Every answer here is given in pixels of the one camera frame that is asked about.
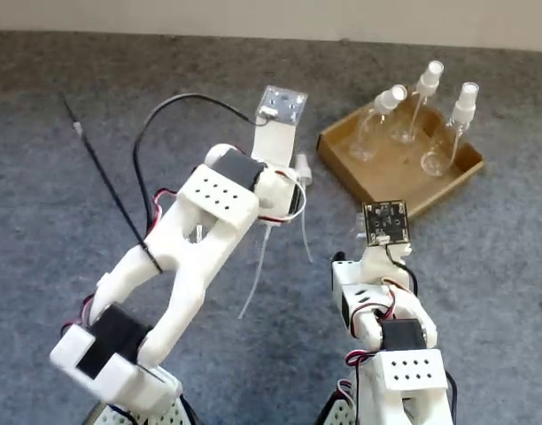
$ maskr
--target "white wall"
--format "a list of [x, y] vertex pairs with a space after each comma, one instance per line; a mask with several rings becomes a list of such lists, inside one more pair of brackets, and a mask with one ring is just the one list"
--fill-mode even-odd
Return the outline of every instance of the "white wall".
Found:
[[0, 29], [542, 50], [542, 0], [0, 0]]

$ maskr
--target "gray carpet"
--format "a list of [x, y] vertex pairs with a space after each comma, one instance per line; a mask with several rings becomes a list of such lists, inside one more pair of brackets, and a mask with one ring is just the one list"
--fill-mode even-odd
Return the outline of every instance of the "gray carpet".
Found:
[[[254, 111], [267, 84], [309, 94], [298, 149], [311, 153], [306, 262], [298, 224], [274, 231], [244, 320], [262, 227], [207, 292], [165, 366], [207, 424], [312, 423], [348, 372], [329, 258], [353, 250], [357, 205], [314, 154], [321, 129], [424, 64], [446, 66], [440, 102], [481, 84], [472, 139], [487, 168], [413, 223], [422, 301], [460, 386], [459, 424], [542, 424], [542, 54], [352, 42], [0, 33], [0, 423], [79, 423], [94, 403], [48, 355], [63, 321], [134, 244], [56, 93], [64, 91], [133, 217], [143, 210], [131, 138], [148, 111], [195, 90]], [[178, 188], [216, 143], [253, 129], [212, 105], [159, 116], [146, 136], [151, 189]], [[170, 277], [128, 301], [154, 321]]]

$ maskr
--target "white spray nozzle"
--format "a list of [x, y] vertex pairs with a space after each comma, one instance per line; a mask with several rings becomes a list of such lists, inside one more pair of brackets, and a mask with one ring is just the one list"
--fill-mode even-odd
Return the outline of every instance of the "white spray nozzle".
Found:
[[432, 60], [429, 62], [427, 69], [419, 78], [416, 83], [416, 91], [421, 96], [429, 97], [434, 95], [437, 91], [438, 84], [440, 83], [440, 75], [445, 70], [445, 66], [438, 60]]
[[393, 111], [407, 97], [407, 89], [401, 84], [396, 84], [389, 90], [385, 90], [376, 97], [374, 108], [377, 112], [385, 115]]
[[298, 153], [295, 157], [295, 171], [298, 173], [298, 180], [303, 186], [310, 186], [313, 182], [313, 172], [308, 165], [306, 154]]
[[479, 87], [474, 82], [465, 82], [462, 84], [460, 96], [454, 105], [452, 119], [462, 124], [468, 124], [473, 120], [476, 113], [476, 99]]

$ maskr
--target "black wire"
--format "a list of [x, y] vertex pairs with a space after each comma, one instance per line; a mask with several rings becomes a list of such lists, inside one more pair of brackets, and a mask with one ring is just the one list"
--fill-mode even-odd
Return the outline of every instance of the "black wire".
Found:
[[115, 405], [108, 405], [115, 413], [123, 416], [128, 421], [131, 422], [131, 425], [139, 425], [139, 422], [136, 420], [136, 418], [133, 417], [133, 415], [130, 412], [126, 412], [125, 410], [121, 410], [119, 407]]
[[356, 365], [356, 425], [360, 425], [360, 361]]
[[393, 259], [393, 257], [391, 256], [391, 252], [389, 251], [389, 245], [385, 245], [385, 253], [387, 254], [387, 257], [389, 258], [389, 261], [393, 263], [394, 266], [397, 266], [401, 270], [405, 270], [408, 273], [408, 275], [411, 276], [411, 280], [413, 281], [413, 293], [418, 297], [419, 296], [419, 282], [416, 280], [416, 276], [414, 275], [413, 270], [411, 270], [409, 267]]
[[452, 387], [452, 400], [450, 402], [450, 415], [452, 416], [452, 423], [456, 425], [456, 408], [458, 407], [458, 385], [454, 377], [448, 372], [446, 372], [446, 379]]
[[94, 148], [90, 144], [88, 137], [86, 136], [86, 133], [82, 129], [82, 125], [80, 121], [74, 115], [74, 112], [68, 105], [68, 102], [66, 101], [65, 97], [62, 97], [62, 101], [63, 101], [63, 104], [65, 105], [68, 118], [70, 118], [70, 120], [72, 121], [74, 131], [76, 132], [76, 134], [78, 135], [82, 143], [84, 143], [84, 147], [86, 148], [86, 151], [92, 158], [92, 161], [94, 161], [94, 165], [96, 166], [97, 171], [100, 173], [100, 176], [102, 177], [102, 180], [104, 181], [105, 186], [110, 191], [110, 195], [112, 195], [113, 201], [117, 205], [118, 209], [121, 211], [123, 218], [126, 220], [126, 223], [129, 225], [129, 227], [131, 228], [131, 231], [135, 235], [137, 242], [143, 248], [143, 250], [145, 251], [145, 254], [147, 254], [147, 257], [149, 257], [149, 259], [151, 260], [155, 268], [157, 268], [159, 273], [163, 273], [163, 269], [161, 268], [161, 266], [159, 265], [155, 257], [153, 257], [153, 255], [149, 251], [149, 247], [147, 246], [147, 244], [145, 243], [141, 235], [139, 235], [136, 225], [133, 223], [133, 221], [129, 217], [128, 210], [126, 210], [126, 207], [121, 202], [120, 196], [118, 195], [118, 193], [116, 192], [115, 188], [112, 185], [112, 181], [110, 181], [110, 178], [105, 173], [104, 167], [102, 166], [102, 163], [97, 157], [96, 151], [94, 151]]
[[163, 109], [165, 109], [167, 106], [169, 106], [170, 104], [174, 104], [180, 100], [191, 99], [191, 98], [201, 99], [201, 100], [205, 100], [206, 102], [210, 102], [212, 104], [217, 104], [218, 106], [221, 106], [222, 108], [234, 113], [237, 117], [241, 118], [244, 121], [249, 122], [250, 124], [256, 127], [265, 126], [269, 122], [269, 119], [267, 119], [267, 121], [265, 121], [264, 123], [257, 124], [254, 120], [250, 119], [247, 115], [245, 115], [243, 112], [238, 111], [235, 107], [231, 106], [230, 104], [222, 102], [221, 100], [215, 99], [213, 97], [209, 97], [207, 95], [202, 95], [200, 93], [182, 93], [180, 95], [169, 97], [167, 100], [155, 106], [152, 109], [152, 111], [149, 113], [147, 118], [145, 119], [145, 122], [143, 123], [143, 126], [141, 128], [141, 131], [135, 138], [134, 144], [133, 144], [133, 167], [135, 169], [135, 177], [137, 177], [137, 182], [139, 183], [139, 189], [141, 191], [141, 196], [143, 198], [143, 206], [145, 207], [145, 219], [146, 219], [146, 226], [147, 226], [147, 228], [145, 229], [145, 232], [148, 232], [151, 229], [151, 224], [153, 222], [153, 214], [151, 210], [151, 198], [147, 191], [147, 187], [145, 186], [145, 180], [143, 179], [143, 171], [141, 170], [141, 165], [139, 163], [139, 148], [141, 147], [141, 142], [143, 140], [143, 136], [145, 135], [145, 130], [147, 130], [147, 127], [151, 124], [151, 122], [157, 116], [157, 114], [161, 112]]

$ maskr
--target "spray bottle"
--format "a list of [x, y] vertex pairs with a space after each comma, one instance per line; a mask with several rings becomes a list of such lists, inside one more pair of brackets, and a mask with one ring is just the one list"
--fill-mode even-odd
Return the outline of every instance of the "spray bottle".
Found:
[[[428, 175], [441, 176], [452, 166], [460, 138], [469, 128], [476, 112], [479, 87], [474, 82], [462, 84], [460, 96], [454, 105], [452, 116], [435, 131], [429, 150], [422, 155], [421, 167]], [[450, 150], [449, 141], [453, 140]]]

